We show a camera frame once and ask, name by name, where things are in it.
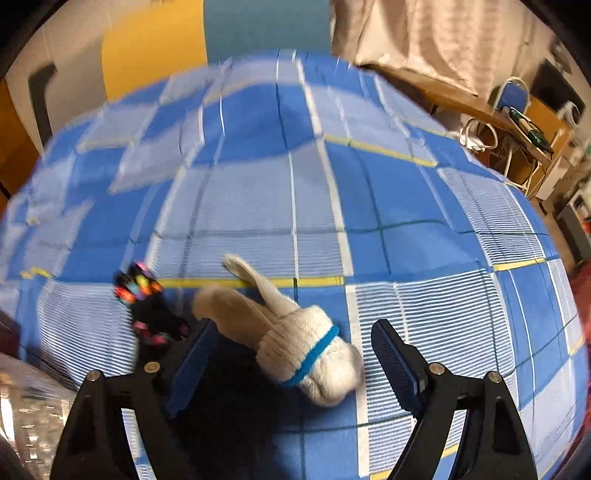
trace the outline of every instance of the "wooden desk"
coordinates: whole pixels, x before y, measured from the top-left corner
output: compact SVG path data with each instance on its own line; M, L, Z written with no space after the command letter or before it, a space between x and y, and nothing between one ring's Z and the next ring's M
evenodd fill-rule
M506 113L494 109L484 98L471 95L440 80L410 70L394 70L381 65L370 65L369 68L383 75L403 93L409 93L406 87L410 86L434 106L465 113L481 122L509 132L525 147L527 153L538 160L544 168L549 168L552 165L549 155L537 148Z

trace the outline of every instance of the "white stripe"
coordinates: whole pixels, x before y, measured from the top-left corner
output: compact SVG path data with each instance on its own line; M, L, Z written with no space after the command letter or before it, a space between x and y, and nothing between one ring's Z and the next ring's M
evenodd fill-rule
M437 202L437 206L439 207L441 214L445 218L445 221L449 225L449 228L451 228L452 230L455 230L454 224L452 223L452 219L449 217L449 215L447 213L447 209L445 208L445 205L441 201L441 197L439 196L439 193L437 192L435 185L433 185L433 182L429 178L429 175L427 175L427 173L425 172L425 168L422 165L417 165L417 168L418 168L419 172L421 172L421 175L423 176L423 179L427 183L429 190L431 190L431 194L433 195L433 198Z
M345 115L345 108L343 107L343 103L340 101L339 95L334 93L333 89L328 86L326 88L328 91L329 97L331 97L332 101L335 103L337 110L339 111L340 122L343 124L343 128L345 129L345 135L347 138L351 138L351 130L349 129L349 124L347 122L347 116Z
M390 108L388 102L386 101L384 91L382 90L381 80L377 75L374 76L374 85L378 92L379 102L382 104L382 107L384 107L384 110L386 110L386 113L393 118L398 118L396 112Z
M223 123L222 99L223 99L223 96L220 97L220 122L222 123L222 134L225 136L226 135L226 126Z
M437 171L466 212L489 265L545 256L529 219L507 185L451 167Z
M550 271L550 278L552 279L552 285L554 286L554 291L558 299L567 349L569 354L572 355L575 347L581 344L583 337L583 329L578 318L577 306L574 302L573 292L570 288L569 278L562 260L550 260L548 262L548 270Z
M534 367L534 353L531 350L531 340L530 340L530 329L527 327L527 320L525 319L525 312L523 311L523 304L521 303L521 298L519 297L519 291L517 290L517 285L515 285L515 279L513 278L513 273L509 270L509 276L511 277L511 283L513 284L513 288L515 289L515 295L517 295L517 302L519 302L519 309L521 310L521 315L523 317L523 323L525 325L525 332L527 334L527 346L530 349L530 359L531 359L531 378L532 383L534 384L534 392L535 392L535 367Z
M197 119L199 125L199 141L203 145L205 143L205 134L203 133L203 103L199 107L199 110L197 110Z
M345 298L347 300L347 311L349 316L349 330L351 332L351 344L360 352L363 352L361 343L361 326L359 324L359 310L355 296L355 286L345 286ZM355 391L355 404L357 408L357 425L368 422L368 402L365 379ZM369 429L367 427L357 428L357 450L359 476L369 475Z
M290 186L291 186L291 236L294 240L294 269L295 277L300 278L300 259L297 250L297 221L296 221L296 188L294 185L294 163L291 158L291 151L287 152L290 162Z
M496 292L496 296L498 297L499 302L501 304L501 310L502 310L502 316L503 316L504 325L505 325L505 331L509 336L509 339L506 342L506 345L508 345L511 348L511 364L512 365L510 365L508 369L514 370L515 363L516 363L515 349L513 348L513 339L511 338L511 325L509 325L509 314L507 313L507 306L505 304L505 297L503 296L503 293L501 290L501 285L499 284L499 279L496 276L496 274L494 272L491 272L489 274L489 276L491 277L492 284L493 284L495 292Z
M314 136L319 137L322 134L320 116L318 115L318 110L316 108L316 103L314 102L314 96L312 95L310 86L306 83L306 76L304 75L304 66L299 60L295 63L295 65L297 66L298 78L300 79L300 84L302 90L304 90L304 96L306 97L306 104L308 106L310 120L312 122L312 130L314 132Z
M575 433L572 425L576 411L572 363L572 359L569 359L534 400L535 408L545 414L537 419L534 416L533 421L533 454L538 473L542 475L554 463L554 459L562 455Z
M224 144L224 140L226 139L226 135L222 135L220 137L219 142L217 143L216 152L213 154L213 164L217 165L218 160L220 159L220 155L222 155L222 148Z
M351 64L349 63L347 65L347 70L349 70ZM359 84L361 85L361 91L363 92L363 96L365 97L366 100L369 100L369 93L367 90L367 87L365 86L365 80L363 79L363 73L361 72L357 72L357 75L359 76Z
M370 452L370 472L392 469L410 438L411 416L369 426L370 441L375 445Z
M343 210L340 207L339 192L336 186L335 175L330 166L329 155L326 151L326 145L321 138L316 139L316 147L320 154L320 161L326 183L329 187L330 206L332 207L333 217L335 218L336 237L339 242L340 258L343 264L343 275L348 277L353 275L353 261L351 260L351 250L349 249L349 239L345 232L345 221L343 220Z
M398 306L400 307L400 313L402 315L402 328L404 332L404 343L410 343L410 338L408 337L408 322L406 318L406 313L404 311L404 305L400 299L400 293L398 292L398 286L393 284L394 287L394 294L396 295L396 299L398 300Z
M125 247L123 260L121 260L121 265L119 266L119 269L121 271L127 270L127 267L129 266L129 263L132 260L131 256L134 253L135 242L138 239L139 230L141 229L141 226L144 223L145 216L148 213L148 209L150 208L150 205L152 204L152 201L154 200L156 192L158 192L159 188L160 185L152 185L146 193L142 201L142 205L139 207L138 214L135 217L134 225L131 228L131 233L129 235L127 246Z
M90 125L86 128L86 132L80 137L78 143L76 145L76 152L77 153L84 153L87 151L85 146L86 139L91 135L92 131L96 128L97 124L102 120L105 116L105 112L109 107L108 103L104 103L103 106L99 108L95 117L92 119Z
M43 360L56 367L70 385L79 385L88 370L107 376L133 369L137 349L129 324L129 310L109 294L107 284L67 284L48 280L38 300L37 313ZM93 321L83 320L92 312Z
M168 195L166 195L166 199L164 201L164 204L162 205L162 208L160 210L160 215L158 216L158 220L156 221L156 227L155 227L155 233L158 233L160 235L162 235L164 233L164 229L166 227L166 224L168 222L168 217L170 216L170 213L172 211L172 207L174 204L174 199L177 197L178 195L178 191L180 190L181 186L183 185L184 179L187 176L187 169L184 166L181 166L174 178L173 184L170 187L170 190L168 191ZM161 243L161 239L155 235L154 233L152 234L152 237L150 238L150 242L148 244L148 248L146 250L146 257L144 260L144 263L146 264L146 266L152 270L155 274L157 273L157 259L160 256L159 254L159 250L160 250L160 243Z
M511 394L515 408L519 409L519 386L517 384L517 372L514 371L511 375L503 375L507 389Z

